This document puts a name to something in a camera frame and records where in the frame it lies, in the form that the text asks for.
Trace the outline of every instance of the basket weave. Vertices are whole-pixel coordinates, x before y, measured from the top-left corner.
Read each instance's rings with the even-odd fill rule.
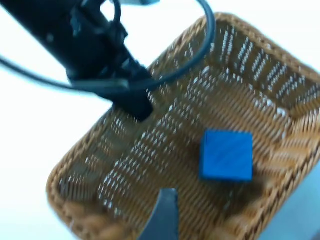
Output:
[[[215,43],[183,79],[150,94],[137,123],[106,113],[52,171],[48,200],[84,240],[133,240],[160,188],[177,188],[181,240],[253,240],[319,159],[320,76],[229,14],[216,14]],[[154,76],[190,59],[206,19],[150,67]],[[254,180],[198,180],[206,128],[253,134]]]

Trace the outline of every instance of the woven basket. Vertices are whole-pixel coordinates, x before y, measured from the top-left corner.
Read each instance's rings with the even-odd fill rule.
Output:
[[[181,240],[257,239],[318,162],[319,74],[239,18],[219,13],[216,20],[210,54],[150,94],[148,120],[112,108],[52,171],[48,200],[81,239],[136,239],[160,188],[178,190]],[[205,26],[201,18],[185,31],[152,74],[188,61]],[[252,182],[198,179],[207,128],[252,132]]]

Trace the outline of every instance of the black cable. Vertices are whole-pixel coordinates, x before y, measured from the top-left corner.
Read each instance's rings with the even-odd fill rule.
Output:
[[[113,5],[114,5],[114,18],[113,22],[116,24],[119,24],[121,21],[121,4],[119,0],[113,0]]]
[[[40,83],[40,84],[45,84],[54,88],[59,88],[63,90],[72,90],[72,91],[80,91],[80,92],[87,92],[87,93],[96,93],[97,91],[100,92],[103,89],[103,93],[105,95],[108,94],[123,94],[123,93],[128,93],[131,91],[139,91],[139,90],[155,90],[161,85],[164,84],[170,84],[174,82],[175,80],[179,79],[182,77],[189,69],[193,68],[196,66],[200,61],[204,59],[206,54],[210,51],[211,44],[214,40],[215,37],[215,32],[216,32],[216,21],[215,21],[215,16],[214,13],[207,3],[206,0],[196,0],[203,8],[206,16],[206,36],[203,41],[203,44],[201,48],[197,51],[195,56],[189,60],[184,66],[179,68],[177,71],[173,73],[169,73],[165,76],[163,76],[161,79],[147,79],[147,80],[141,80],[139,82],[136,82],[134,84],[128,84],[128,81],[126,79],[106,79],[105,81],[102,81],[101,79],[99,81],[97,80],[89,80],[86,79],[85,81],[77,81],[75,83],[72,83],[73,86],[71,85],[66,85],[63,83],[58,83],[56,81],[37,76],[36,74],[23,69],[14,63],[11,63],[4,58],[0,57],[0,64],[4,65],[5,67],[11,69],[12,71],[23,75],[24,77]],[[118,0],[113,0],[114,2],[114,7],[115,7],[115,16],[114,19],[118,20],[118,16],[121,16],[121,9],[119,12],[120,2]]]

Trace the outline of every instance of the blue cube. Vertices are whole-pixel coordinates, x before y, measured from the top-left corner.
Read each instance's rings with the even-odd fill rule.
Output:
[[[199,176],[206,180],[251,181],[251,133],[207,130],[200,147]]]

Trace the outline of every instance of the white background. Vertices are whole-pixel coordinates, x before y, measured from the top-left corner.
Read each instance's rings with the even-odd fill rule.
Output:
[[[209,1],[215,12],[238,15],[305,63],[320,69],[318,3],[314,0]],[[110,3],[102,7],[113,17]],[[123,7],[126,45],[149,65],[203,14],[195,0],[161,0],[151,7]],[[57,63],[0,8],[0,55],[46,77],[66,81]],[[49,208],[45,186],[63,155],[111,103],[29,83],[0,68],[0,238],[72,240]],[[273,219],[261,240],[308,240],[320,229],[320,166]]]

